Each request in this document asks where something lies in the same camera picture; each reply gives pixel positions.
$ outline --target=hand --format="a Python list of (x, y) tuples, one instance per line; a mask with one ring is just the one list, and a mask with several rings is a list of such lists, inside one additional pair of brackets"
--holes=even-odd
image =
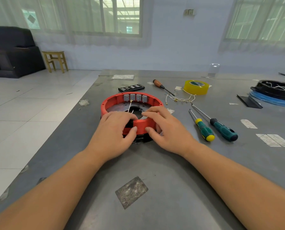
[(146, 131), (163, 149), (184, 157), (195, 145), (199, 144), (183, 124), (163, 106), (151, 107), (142, 115), (156, 122), (156, 131), (151, 127), (146, 127)]
[(84, 151), (93, 154), (100, 163), (121, 155), (133, 143), (137, 127), (123, 138), (122, 131), (129, 120), (137, 116), (128, 112), (113, 111), (102, 116), (99, 126)]

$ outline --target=wooden stool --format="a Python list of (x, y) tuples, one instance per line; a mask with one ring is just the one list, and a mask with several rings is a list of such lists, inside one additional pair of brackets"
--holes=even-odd
[(58, 60), (59, 61), (59, 64), (61, 66), (61, 70), (62, 70), (63, 73), (65, 73), (63, 64), (65, 65), (66, 70), (68, 71), (68, 66), (67, 66), (67, 62), (66, 62), (66, 57), (65, 57), (64, 51), (43, 51), (42, 53), (44, 55), (44, 58), (45, 58), (45, 61), (46, 61), (46, 64), (48, 66), (48, 70), (49, 70), (50, 73), (52, 73), (52, 70), (51, 70), (51, 67), (50, 67), (50, 63), (52, 64), (54, 71), (56, 71), (54, 60)]

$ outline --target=blue ring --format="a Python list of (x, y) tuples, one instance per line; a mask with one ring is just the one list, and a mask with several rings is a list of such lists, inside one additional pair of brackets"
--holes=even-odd
[(274, 97), (269, 97), (266, 96), (262, 93), (256, 92), (256, 91), (250, 91), (250, 95), (252, 95), (253, 97), (256, 97), (259, 100), (274, 104), (274, 105), (278, 105), (278, 106), (284, 106), (285, 107), (285, 100), (280, 100)]

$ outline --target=grey metal workbench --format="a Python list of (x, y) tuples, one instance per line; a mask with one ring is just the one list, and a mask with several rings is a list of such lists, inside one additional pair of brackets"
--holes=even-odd
[[(114, 74), (134, 74), (134, 80), (112, 80)], [(0, 212), (32, 189), (40, 178), (48, 177), (76, 153), (83, 150), (100, 119), (100, 105), (117, 93), (118, 87), (145, 86), (143, 92), (165, 103), (165, 91), (148, 84), (158, 78), (169, 90), (191, 79), (209, 83), (207, 95), (197, 96), (194, 103), (211, 117), (216, 117), (239, 134), (233, 143), (215, 131), (216, 139), (202, 139), (188, 113), (189, 103), (168, 100), (167, 108), (194, 138), (222, 155), (260, 173), (285, 188), (285, 147), (269, 147), (255, 134), (278, 134), (285, 139), (285, 107), (258, 101), (263, 109), (245, 107), (236, 95), (246, 95), (257, 81), (285, 81), (284, 76), (258, 74), (217, 74), (215, 79), (201, 78), (206, 73), (168, 71), (104, 70), (82, 99), (89, 105), (76, 106), (57, 127), (9, 187), (6, 199), (0, 200)], [(188, 98), (183, 91), (181, 98)], [(246, 128), (248, 119), (258, 129)], [(127, 209), (115, 191), (139, 176), (148, 191)], [(244, 229), (205, 179), (183, 158), (166, 152), (153, 141), (133, 144), (120, 157), (106, 163), (92, 179), (65, 229)]]

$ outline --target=yellow tape roll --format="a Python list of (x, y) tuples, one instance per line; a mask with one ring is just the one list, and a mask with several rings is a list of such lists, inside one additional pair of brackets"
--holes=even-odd
[(203, 95), (207, 94), (208, 87), (206, 82), (189, 80), (185, 82), (183, 89), (190, 94)]

